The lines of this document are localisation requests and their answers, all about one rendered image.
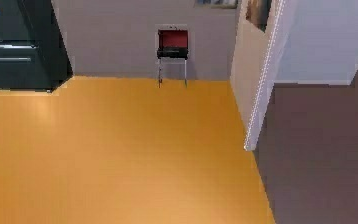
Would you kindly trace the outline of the red and black chair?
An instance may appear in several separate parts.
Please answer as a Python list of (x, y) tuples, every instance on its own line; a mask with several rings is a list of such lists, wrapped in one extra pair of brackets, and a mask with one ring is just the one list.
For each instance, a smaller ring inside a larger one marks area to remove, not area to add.
[(162, 59), (182, 59), (184, 61), (184, 83), (187, 85), (187, 61), (189, 58), (189, 32), (183, 29), (158, 31), (158, 87), (163, 83)]

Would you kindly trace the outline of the black fridge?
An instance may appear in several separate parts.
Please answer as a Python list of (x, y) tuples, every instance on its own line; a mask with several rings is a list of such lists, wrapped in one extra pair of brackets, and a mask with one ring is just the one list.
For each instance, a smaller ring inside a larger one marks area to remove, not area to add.
[(0, 58), (31, 62), (0, 63), (0, 90), (52, 92), (73, 76), (51, 0), (0, 0), (0, 45), (37, 49), (0, 49)]

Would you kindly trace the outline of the framed wall picture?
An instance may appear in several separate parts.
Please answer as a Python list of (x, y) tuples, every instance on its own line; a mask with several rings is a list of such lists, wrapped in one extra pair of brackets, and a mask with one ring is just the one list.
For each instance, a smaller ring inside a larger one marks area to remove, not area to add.
[(196, 7), (213, 9), (236, 9), (239, 0), (194, 0)]

